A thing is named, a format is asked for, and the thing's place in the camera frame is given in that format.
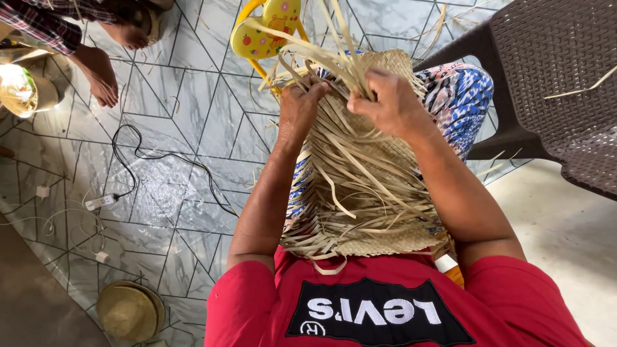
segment stack of straw hats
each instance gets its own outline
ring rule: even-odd
[[[109,335],[118,340],[139,343],[158,334],[165,322],[165,306],[145,286],[116,281],[99,294],[96,313]]]

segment person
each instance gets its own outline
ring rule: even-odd
[[[321,275],[278,247],[296,157],[329,88],[310,80],[306,94],[295,85],[283,90],[278,139],[207,300],[206,346],[586,346],[556,284],[526,262],[504,213],[461,160],[486,115],[492,80],[458,63],[416,75],[428,89],[423,100],[404,77],[369,70],[377,101],[352,95],[347,107],[414,150],[455,240],[465,289],[429,256],[351,256],[338,274]],[[317,261],[322,269],[341,263]]]
[[[118,83],[109,56],[100,48],[82,44],[81,28],[60,16],[75,20],[81,16],[99,22],[114,41],[128,49],[146,47],[147,35],[95,0],[0,1],[1,21],[67,56],[86,75],[90,92],[99,105],[114,107],[118,103]]]

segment yellow chair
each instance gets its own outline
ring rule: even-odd
[[[260,17],[250,14],[263,5]],[[301,0],[251,0],[240,12],[236,25],[231,32],[231,49],[239,56],[246,58],[262,78],[266,71],[257,62],[258,59],[274,57],[287,44],[287,40],[255,30],[246,25],[249,20],[259,21],[264,27],[283,31],[293,35],[296,30],[300,37],[309,41],[302,23],[300,23]]]

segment levi's logo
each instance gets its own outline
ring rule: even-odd
[[[475,343],[430,280],[409,289],[366,277],[349,285],[304,281],[285,333],[300,335],[352,340],[364,347],[425,341],[443,347]]]

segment wicker-pattern chair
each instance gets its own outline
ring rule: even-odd
[[[495,83],[497,133],[467,159],[541,158],[572,184],[617,200],[617,65],[614,0],[515,0],[416,69],[475,56]]]

